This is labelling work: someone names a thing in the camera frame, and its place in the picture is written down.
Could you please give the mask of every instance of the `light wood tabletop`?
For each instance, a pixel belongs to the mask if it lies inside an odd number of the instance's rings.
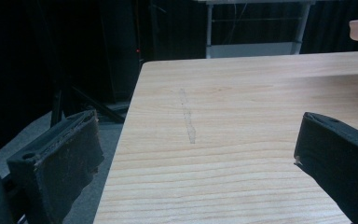
[[[350,223],[293,165],[304,112],[358,129],[358,52],[146,63],[95,223]]]

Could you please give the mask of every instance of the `dark background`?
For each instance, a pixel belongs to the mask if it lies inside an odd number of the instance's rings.
[[[129,101],[142,63],[205,57],[206,9],[191,0],[43,0],[65,73],[101,102]],[[244,5],[215,6],[215,20],[239,19]],[[294,38],[300,4],[249,4],[232,21],[213,23],[213,44]],[[280,21],[255,19],[288,18]],[[301,53],[358,50],[349,21],[358,1],[317,2]],[[0,0],[0,148],[51,110],[53,81],[21,0]]]

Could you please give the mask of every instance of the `hole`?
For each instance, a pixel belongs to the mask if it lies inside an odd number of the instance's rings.
[[[28,160],[28,159],[31,159],[32,157],[34,157],[34,153],[27,153],[27,154],[22,156],[22,159],[23,160]]]

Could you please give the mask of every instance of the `pencil mark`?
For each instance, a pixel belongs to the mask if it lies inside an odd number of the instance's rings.
[[[182,103],[183,115],[187,128],[188,139],[190,144],[196,144],[196,129],[191,123],[191,109],[188,107],[188,100],[184,89],[180,89],[180,101]]]

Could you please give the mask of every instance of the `gray floor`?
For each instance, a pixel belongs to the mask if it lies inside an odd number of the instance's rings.
[[[70,213],[63,223],[92,223],[97,212],[98,204],[102,196],[103,186],[109,173],[112,159],[115,155],[118,138],[120,137],[122,124],[115,124],[109,119],[101,116],[99,124],[99,135],[103,150],[104,161],[99,166],[99,172],[92,182],[86,186],[80,196],[74,202]],[[40,134],[48,130],[50,113],[35,120],[23,129],[12,141],[0,150],[0,176],[8,174],[6,158],[25,147]]]

